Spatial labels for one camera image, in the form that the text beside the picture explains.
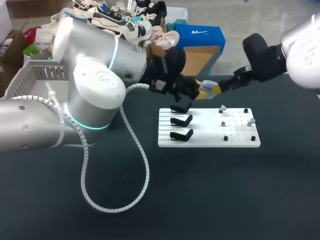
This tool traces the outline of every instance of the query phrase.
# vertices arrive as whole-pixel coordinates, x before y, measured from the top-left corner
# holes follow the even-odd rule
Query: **shoebox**
[[[180,35],[178,49],[187,55],[184,75],[209,75],[212,66],[222,54],[226,39],[218,26],[175,24]]]
[[[16,19],[50,17],[61,11],[64,0],[7,0]]]
[[[28,45],[22,31],[27,22],[21,30],[12,30],[6,37],[7,39],[12,39],[12,41],[0,58],[0,67],[3,70],[3,72],[0,72],[0,97],[4,96],[12,78],[24,65],[24,49]]]

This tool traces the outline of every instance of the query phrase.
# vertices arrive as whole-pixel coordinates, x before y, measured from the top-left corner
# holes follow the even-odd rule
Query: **blue shoebox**
[[[184,49],[187,55],[182,74],[208,75],[225,48],[226,39],[220,27],[175,24],[174,30],[180,35],[176,47]]]

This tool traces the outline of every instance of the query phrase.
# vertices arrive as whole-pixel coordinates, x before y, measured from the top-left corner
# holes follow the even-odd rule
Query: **screw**
[[[219,109],[219,113],[222,114],[225,110],[227,110],[225,105],[222,105]]]
[[[248,127],[251,127],[251,125],[252,125],[252,124],[255,124],[255,123],[256,123],[256,120],[255,120],[254,118],[251,118],[250,121],[248,121],[247,126],[248,126]]]

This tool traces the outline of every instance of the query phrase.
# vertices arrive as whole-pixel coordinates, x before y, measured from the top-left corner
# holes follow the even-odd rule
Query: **white logo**
[[[204,34],[204,33],[207,33],[208,31],[198,31],[198,30],[193,30],[192,32],[191,32],[191,34]]]
[[[306,64],[306,65],[311,65],[312,63],[313,63],[313,57],[314,57],[314,55],[315,55],[315,53],[316,53],[316,46],[312,46],[309,50],[308,50],[308,55],[307,55],[307,57],[305,58],[305,61],[304,61],[304,63]]]

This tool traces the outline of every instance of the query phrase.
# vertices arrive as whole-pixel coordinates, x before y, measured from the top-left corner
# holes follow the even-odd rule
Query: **black table surface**
[[[171,104],[173,96],[144,89],[126,97],[124,111],[147,155],[150,182],[141,201],[120,214],[99,212],[84,199],[81,148],[0,153],[0,239],[320,239],[316,95],[284,75],[193,103],[251,108],[259,148],[159,148],[159,109]],[[101,206],[123,207],[144,179],[142,157],[118,114],[90,149],[88,193]]]

